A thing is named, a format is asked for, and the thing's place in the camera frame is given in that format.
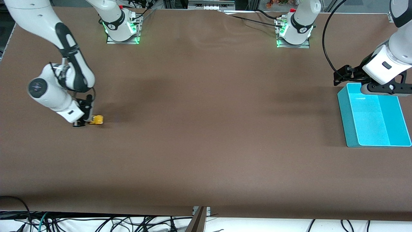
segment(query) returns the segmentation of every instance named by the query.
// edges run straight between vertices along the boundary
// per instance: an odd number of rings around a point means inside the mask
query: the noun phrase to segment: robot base
[[[282,17],[278,17],[278,19],[274,20],[275,25],[285,26],[285,19],[286,19],[286,15],[282,15]],[[298,44],[298,45],[294,45],[294,44],[290,44],[290,43],[286,42],[286,40],[279,35],[281,30],[283,30],[283,29],[284,28],[278,28],[278,27],[275,28],[276,46],[277,47],[310,48],[309,39],[306,39],[305,42],[303,42],[302,44]]]
[[[107,44],[139,44],[140,36],[142,34],[143,17],[139,17],[138,19],[136,19],[135,23],[136,23],[137,32],[136,34],[132,35],[129,39],[125,41],[115,41],[109,35],[107,35],[106,43]]]

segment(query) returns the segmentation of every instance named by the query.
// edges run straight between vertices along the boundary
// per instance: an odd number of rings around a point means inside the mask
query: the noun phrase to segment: white robot link
[[[361,92],[372,95],[408,96],[406,70],[412,67],[412,0],[391,0],[390,14],[398,30],[361,64],[345,65],[334,73],[334,85],[344,81],[362,83]]]
[[[99,12],[105,24],[113,25],[106,30],[113,40],[123,41],[133,35],[129,22],[135,16],[134,12],[120,9],[114,0],[87,1]],[[53,43],[63,57],[62,64],[47,64],[41,74],[31,80],[29,95],[73,123],[73,126],[85,125],[92,120],[94,97],[87,95],[86,99],[73,99],[67,91],[94,91],[95,77],[69,28],[57,17],[49,0],[4,2],[21,28]]]
[[[302,44],[309,38],[321,8],[319,0],[301,0],[296,11],[291,10],[286,15],[282,15],[278,21],[275,20],[275,23],[280,21],[283,26],[279,30],[279,36],[290,44]]]

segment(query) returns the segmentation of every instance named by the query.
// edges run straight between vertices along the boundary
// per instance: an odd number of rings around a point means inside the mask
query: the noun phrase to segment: blue bin
[[[348,147],[410,147],[397,96],[365,95],[360,83],[348,83],[339,93],[340,113]]]

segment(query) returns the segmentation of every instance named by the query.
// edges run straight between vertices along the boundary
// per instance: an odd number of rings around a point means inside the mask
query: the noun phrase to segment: brown tabletop surface
[[[33,211],[412,220],[412,149],[346,147],[327,14],[310,49],[288,49],[270,26],[211,10],[157,10],[139,45],[107,45],[93,8],[55,11],[105,123],[72,128],[28,96],[61,56],[17,27],[0,65],[1,195]],[[384,14],[337,14],[326,46],[337,68],[357,66],[395,31]],[[412,97],[400,101],[412,126]]]

